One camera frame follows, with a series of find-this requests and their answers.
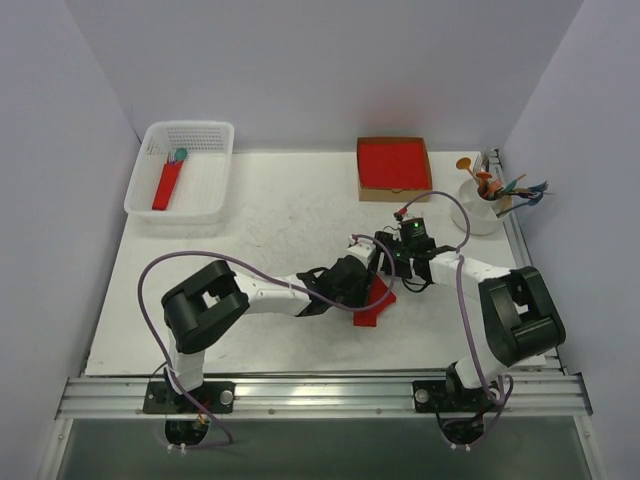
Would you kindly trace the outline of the white plastic perforated basket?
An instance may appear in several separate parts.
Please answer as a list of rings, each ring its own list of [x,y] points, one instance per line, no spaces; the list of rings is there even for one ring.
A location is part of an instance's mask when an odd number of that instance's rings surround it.
[[[132,218],[155,224],[206,224],[223,208],[232,169],[235,129],[225,121],[177,120],[151,125],[142,140],[124,200]],[[185,148],[180,175],[165,211],[154,211],[165,163]]]

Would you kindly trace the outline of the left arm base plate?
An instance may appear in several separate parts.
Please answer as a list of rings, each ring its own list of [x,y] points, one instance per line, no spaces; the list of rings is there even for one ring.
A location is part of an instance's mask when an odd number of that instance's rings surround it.
[[[204,382],[189,394],[214,414],[233,411],[235,384],[226,381]],[[199,409],[184,394],[173,390],[165,380],[153,380],[147,384],[142,411],[145,414],[198,413]]]

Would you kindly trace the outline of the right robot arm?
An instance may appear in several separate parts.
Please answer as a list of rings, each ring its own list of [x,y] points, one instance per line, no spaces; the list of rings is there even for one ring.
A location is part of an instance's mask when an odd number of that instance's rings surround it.
[[[446,402],[465,409],[508,369],[566,340],[566,330],[541,273],[467,258],[436,244],[422,219],[405,220],[399,232],[375,233],[386,247],[381,270],[401,281],[423,280],[456,291],[469,355],[447,369]]]

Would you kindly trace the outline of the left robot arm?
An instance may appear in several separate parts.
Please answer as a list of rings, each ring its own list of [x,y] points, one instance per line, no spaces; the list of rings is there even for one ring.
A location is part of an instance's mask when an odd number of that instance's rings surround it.
[[[274,282],[236,272],[224,260],[203,267],[161,299],[172,334],[167,400],[180,411],[199,405],[205,351],[242,316],[319,316],[334,303],[360,308],[368,300],[372,282],[373,269],[353,255],[340,258],[330,268],[277,277]]]

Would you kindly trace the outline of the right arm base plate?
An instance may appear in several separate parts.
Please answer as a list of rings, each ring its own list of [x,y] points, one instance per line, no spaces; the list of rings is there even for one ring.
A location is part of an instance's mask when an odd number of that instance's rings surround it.
[[[496,407],[482,388],[464,389],[449,380],[416,380],[412,389],[419,413],[477,413]]]

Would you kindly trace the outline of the red paper napkin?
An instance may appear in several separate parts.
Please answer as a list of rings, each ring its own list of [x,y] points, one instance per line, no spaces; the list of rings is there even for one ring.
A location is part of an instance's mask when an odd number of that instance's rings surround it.
[[[396,299],[396,295],[389,291],[388,285],[378,275],[376,275],[369,291],[369,297],[366,304],[367,309],[353,314],[353,326],[361,328],[375,328],[378,323],[378,317],[388,307],[394,304]]]

